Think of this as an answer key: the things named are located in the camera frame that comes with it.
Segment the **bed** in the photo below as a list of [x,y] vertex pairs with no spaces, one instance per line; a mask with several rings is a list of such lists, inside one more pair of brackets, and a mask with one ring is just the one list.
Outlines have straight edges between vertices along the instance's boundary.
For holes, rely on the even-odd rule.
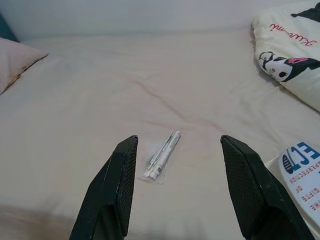
[[266,163],[308,141],[319,112],[255,65],[248,27],[176,34],[53,37],[49,53],[0,95],[0,238],[68,239],[93,177],[137,134],[181,131],[164,184],[135,180],[128,240],[240,239],[220,145],[247,143]]

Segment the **pink pillow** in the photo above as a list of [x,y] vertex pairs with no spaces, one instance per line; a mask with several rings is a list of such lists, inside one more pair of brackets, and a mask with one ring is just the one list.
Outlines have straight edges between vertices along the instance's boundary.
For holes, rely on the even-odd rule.
[[32,64],[47,55],[32,47],[0,37],[0,94]]

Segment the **small packet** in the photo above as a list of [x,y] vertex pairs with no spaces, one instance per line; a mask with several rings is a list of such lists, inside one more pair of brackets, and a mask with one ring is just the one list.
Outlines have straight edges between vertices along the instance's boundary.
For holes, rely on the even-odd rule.
[[154,154],[148,158],[143,173],[138,179],[149,183],[163,184],[165,166],[180,137],[180,132],[173,130],[166,141],[160,147],[157,147]]

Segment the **white wall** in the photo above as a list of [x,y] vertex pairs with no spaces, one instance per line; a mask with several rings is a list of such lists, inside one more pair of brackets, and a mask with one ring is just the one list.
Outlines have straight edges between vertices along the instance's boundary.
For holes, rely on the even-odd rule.
[[297,0],[0,0],[20,40],[248,25],[258,10]]

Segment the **cartoon print pillowcase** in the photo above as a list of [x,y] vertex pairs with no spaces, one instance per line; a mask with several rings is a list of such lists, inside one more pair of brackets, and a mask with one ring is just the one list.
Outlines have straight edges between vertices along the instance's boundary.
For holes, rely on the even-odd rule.
[[320,111],[319,0],[265,10],[253,20],[261,69]]

